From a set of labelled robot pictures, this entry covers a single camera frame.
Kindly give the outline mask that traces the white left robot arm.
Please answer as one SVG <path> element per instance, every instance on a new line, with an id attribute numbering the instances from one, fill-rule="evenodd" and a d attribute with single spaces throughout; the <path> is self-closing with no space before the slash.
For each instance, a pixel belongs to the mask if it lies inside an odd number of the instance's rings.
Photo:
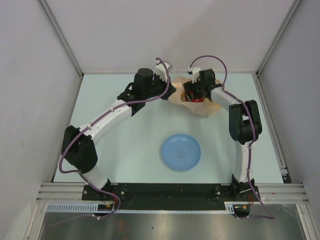
<path id="1" fill-rule="evenodd" d="M 125 90 L 110 108 L 80 127 L 68 126 L 64 131 L 60 161 L 75 167 L 87 183 L 94 186 L 93 194 L 100 200 L 110 196 L 108 178 L 98 167 L 96 146 L 99 141 L 121 122 L 134 116 L 146 103 L 167 100 L 176 89 L 171 85 L 170 63 L 158 64 L 154 70 L 140 68 Z"/>

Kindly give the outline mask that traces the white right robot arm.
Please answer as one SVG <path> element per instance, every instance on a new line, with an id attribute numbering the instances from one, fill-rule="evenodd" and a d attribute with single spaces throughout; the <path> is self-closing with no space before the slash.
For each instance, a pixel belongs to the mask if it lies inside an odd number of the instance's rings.
<path id="1" fill-rule="evenodd" d="M 231 175 L 230 194 L 242 201 L 255 194 L 252 171 L 253 148 L 262 133 L 258 104 L 255 100 L 242 101 L 216 81 L 212 69 L 188 69 L 192 79 L 183 84 L 187 100 L 205 98 L 228 111 L 228 129 L 235 142 L 235 170 Z"/>

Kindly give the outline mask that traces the red fake dragon fruit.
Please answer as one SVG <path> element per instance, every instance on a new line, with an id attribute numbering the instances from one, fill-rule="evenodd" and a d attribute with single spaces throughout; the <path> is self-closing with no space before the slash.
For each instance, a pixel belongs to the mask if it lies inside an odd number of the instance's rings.
<path id="1" fill-rule="evenodd" d="M 197 94 L 194 94 L 192 91 L 189 93 L 187 99 L 189 102 L 192 103 L 202 103 L 204 101 L 203 96 L 198 96 Z"/>

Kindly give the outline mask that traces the translucent orange plastic bag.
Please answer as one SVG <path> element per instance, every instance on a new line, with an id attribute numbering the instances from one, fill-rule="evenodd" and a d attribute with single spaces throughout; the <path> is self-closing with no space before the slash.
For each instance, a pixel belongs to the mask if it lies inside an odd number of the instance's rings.
<path id="1" fill-rule="evenodd" d="M 207 98 L 202 97 L 194 98 L 191 101 L 187 100 L 183 84 L 191 80 L 191 78 L 176 76 L 171 81 L 171 84 L 176 88 L 176 91 L 168 98 L 168 100 L 200 117 L 207 118 L 217 113 L 222 107 L 218 103 L 210 101 Z"/>

